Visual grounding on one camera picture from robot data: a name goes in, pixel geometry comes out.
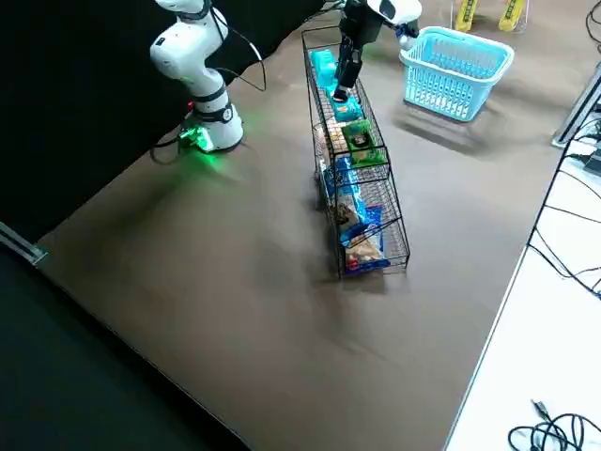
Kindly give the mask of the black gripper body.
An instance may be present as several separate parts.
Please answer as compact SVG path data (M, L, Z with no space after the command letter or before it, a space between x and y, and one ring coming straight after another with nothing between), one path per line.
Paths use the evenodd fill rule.
M383 18L366 1L346 1L339 28L344 41L353 48L362 48L377 40L382 24Z

